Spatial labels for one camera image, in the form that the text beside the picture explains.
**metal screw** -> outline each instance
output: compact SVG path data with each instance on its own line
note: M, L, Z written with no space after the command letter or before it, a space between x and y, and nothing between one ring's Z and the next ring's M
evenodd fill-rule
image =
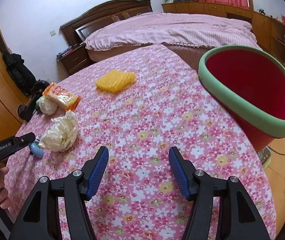
M195 171L195 174L197 175L197 176L199 176L199 177L201 177L201 176L204 176L204 171L202 171L202 170L196 170Z
M72 173L75 177L78 177L81 175L81 170L75 170L73 173Z
M231 176L230 180L234 183L238 182L238 178L236 176Z
M40 181L41 183L45 183L47 180L48 180L47 177L41 177L41 178L39 179L39 181Z

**trash can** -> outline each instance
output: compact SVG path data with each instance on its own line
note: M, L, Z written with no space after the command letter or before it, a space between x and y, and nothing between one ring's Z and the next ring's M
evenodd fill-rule
M285 68L274 57L259 49L226 45L201 57L198 74L255 150L285 137Z

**yellow sponge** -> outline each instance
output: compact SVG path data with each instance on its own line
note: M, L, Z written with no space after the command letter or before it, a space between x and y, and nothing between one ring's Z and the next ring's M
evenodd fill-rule
M132 83L135 78L136 76L133 72L122 72L113 69L96 80L95 84L101 90L117 93L126 85Z

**blue object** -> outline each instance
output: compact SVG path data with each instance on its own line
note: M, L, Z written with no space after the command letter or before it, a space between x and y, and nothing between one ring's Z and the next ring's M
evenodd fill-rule
M29 144L30 155L36 157L38 159L42 159L44 157L44 150L40 149L37 143Z
M169 149L169 163L179 187L180 194L188 200L190 197L190 192L188 190L188 180L172 148Z
M96 195L102 176L107 167L108 160L109 160L109 151L108 148L104 147L88 181L88 191L86 193L88 199L91 199L93 196Z

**wooden headboard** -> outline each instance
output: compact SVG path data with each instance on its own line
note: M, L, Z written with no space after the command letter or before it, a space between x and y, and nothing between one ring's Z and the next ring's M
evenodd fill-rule
M76 46L91 33L118 20L152 12L150 0L112 0L86 11L60 27L70 46Z

